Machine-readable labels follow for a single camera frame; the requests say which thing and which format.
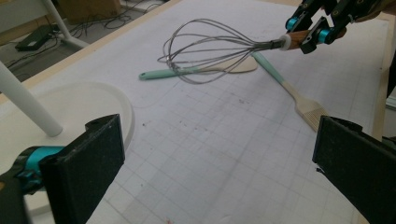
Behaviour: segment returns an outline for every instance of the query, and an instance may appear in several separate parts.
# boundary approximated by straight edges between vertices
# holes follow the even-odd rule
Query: whisk handle
[[[171,69],[163,69],[163,70],[156,70],[156,71],[149,71],[139,75],[140,79],[155,79],[155,78],[163,78],[163,77],[175,77],[177,75],[187,75],[196,73],[199,71],[198,67],[191,67],[186,69],[178,70],[178,74]]]
[[[300,47],[300,45],[303,43],[303,41],[305,40],[305,38],[309,32],[310,32],[309,30],[306,30],[306,31],[299,31],[299,32],[293,32],[293,33],[288,33],[286,35],[282,35],[280,37],[281,39],[285,39],[285,40],[288,39],[282,49],[283,50],[298,49]],[[347,32],[347,29],[344,29],[337,36],[337,39],[343,37],[346,32]]]

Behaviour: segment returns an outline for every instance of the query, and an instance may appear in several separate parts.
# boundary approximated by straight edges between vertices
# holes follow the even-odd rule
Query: white chair leg
[[[52,4],[51,0],[42,0],[42,1],[46,5],[47,10],[50,12],[50,14],[56,20],[56,23],[58,24],[59,29],[61,30],[62,34],[64,35],[64,37],[63,37],[64,43],[69,44],[69,45],[79,48],[79,49],[83,49],[83,48],[89,46],[88,43],[86,43],[82,40],[79,40],[79,39],[70,35],[70,32],[67,30],[67,27],[64,24],[64,21],[62,20],[61,16],[59,15],[58,10],[56,10],[56,7]]]

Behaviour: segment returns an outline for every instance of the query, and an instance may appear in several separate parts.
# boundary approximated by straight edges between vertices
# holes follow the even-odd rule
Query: black device
[[[371,224],[396,223],[396,150],[353,122],[321,117],[312,161]]]
[[[54,29],[55,27],[52,25],[42,25],[38,27],[18,43],[17,46],[15,46],[15,49],[17,51],[32,51],[40,49],[41,46],[51,38],[51,34],[53,34]]]
[[[125,161],[120,115],[95,119],[66,147],[29,147],[0,175],[0,223],[31,223],[23,195],[45,188],[56,223],[82,224]]]

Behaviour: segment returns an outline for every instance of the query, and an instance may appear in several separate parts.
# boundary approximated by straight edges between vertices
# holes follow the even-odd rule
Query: spatula handle
[[[175,77],[177,75],[187,75],[198,72],[198,67],[186,68],[178,70],[179,74],[171,69],[163,69],[145,72],[139,75],[140,79],[154,79],[154,78],[163,78],[163,77]]]
[[[262,66],[262,68],[267,70],[267,72],[277,82],[279,82],[279,84],[282,84],[285,81],[285,79],[276,71],[276,69],[270,64],[270,62],[268,62],[268,60],[264,58],[264,56],[262,56],[262,54],[260,54],[259,52],[254,52],[251,54],[251,56],[253,56],[253,58],[257,61],[257,63],[259,63]]]
[[[259,63],[263,69],[265,69],[295,100],[299,100],[302,96],[297,90],[295,90],[289,82],[285,80],[276,69],[268,62],[264,56],[259,52],[254,52],[251,54],[257,63]]]

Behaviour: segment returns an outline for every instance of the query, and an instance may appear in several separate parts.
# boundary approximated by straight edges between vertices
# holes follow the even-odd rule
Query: wooden spatula
[[[297,113],[317,132],[322,115],[329,116],[326,110],[316,101],[304,98],[297,92],[276,70],[275,68],[260,54],[252,53],[256,61],[294,98],[296,102]]]

